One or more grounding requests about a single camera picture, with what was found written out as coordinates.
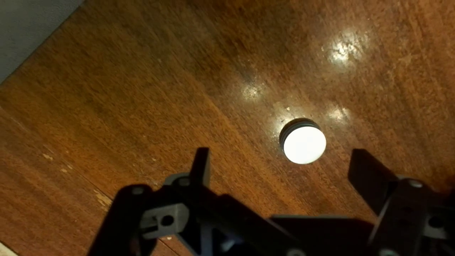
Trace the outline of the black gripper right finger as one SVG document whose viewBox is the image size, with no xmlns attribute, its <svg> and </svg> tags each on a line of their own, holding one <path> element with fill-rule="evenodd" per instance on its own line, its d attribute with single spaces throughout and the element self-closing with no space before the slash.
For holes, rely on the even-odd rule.
<svg viewBox="0 0 455 256">
<path fill-rule="evenodd" d="M 351 153 L 348 181 L 375 215 L 398 184 L 398 178 L 365 150 Z"/>
</svg>

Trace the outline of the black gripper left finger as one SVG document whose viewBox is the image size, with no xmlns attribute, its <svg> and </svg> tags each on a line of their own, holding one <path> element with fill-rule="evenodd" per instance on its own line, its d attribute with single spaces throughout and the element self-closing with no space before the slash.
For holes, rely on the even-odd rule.
<svg viewBox="0 0 455 256">
<path fill-rule="evenodd" d="M 207 149 L 198 149 L 192 169 L 189 173 L 189 180 L 193 186 L 207 186 L 209 184 L 209 156 Z"/>
</svg>

